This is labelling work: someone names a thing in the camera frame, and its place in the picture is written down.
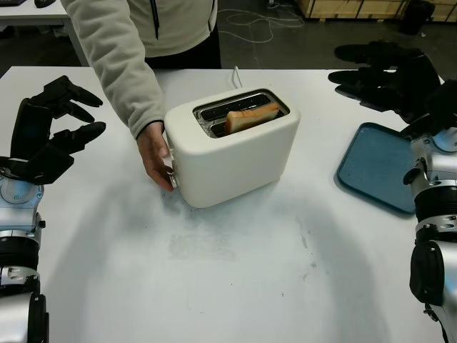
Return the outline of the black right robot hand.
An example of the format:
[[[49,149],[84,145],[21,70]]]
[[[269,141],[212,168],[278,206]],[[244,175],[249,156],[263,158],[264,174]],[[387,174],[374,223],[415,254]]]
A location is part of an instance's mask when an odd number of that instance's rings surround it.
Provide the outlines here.
[[[361,66],[328,75],[337,93],[379,112],[394,111],[407,124],[426,114],[427,96],[441,85],[431,60],[420,49],[372,41],[338,46],[334,54]]]

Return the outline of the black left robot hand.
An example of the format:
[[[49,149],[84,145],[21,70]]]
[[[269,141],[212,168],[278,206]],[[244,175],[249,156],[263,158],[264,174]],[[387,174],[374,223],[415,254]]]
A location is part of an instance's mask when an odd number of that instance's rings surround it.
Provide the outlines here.
[[[106,124],[96,121],[81,104],[100,107],[103,102],[65,75],[46,84],[40,94],[23,99],[11,138],[10,157],[28,161],[48,143],[69,155],[84,150],[104,132]],[[84,125],[75,131],[65,129],[52,134],[52,121],[67,114]]]

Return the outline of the person's bare hand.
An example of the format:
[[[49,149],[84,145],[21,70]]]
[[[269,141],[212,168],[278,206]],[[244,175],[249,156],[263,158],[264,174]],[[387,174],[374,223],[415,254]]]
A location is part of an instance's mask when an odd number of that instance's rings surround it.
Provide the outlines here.
[[[169,175],[173,170],[164,163],[169,148],[163,132],[161,121],[150,123],[137,136],[136,143],[147,175],[162,189],[172,192],[174,188]]]

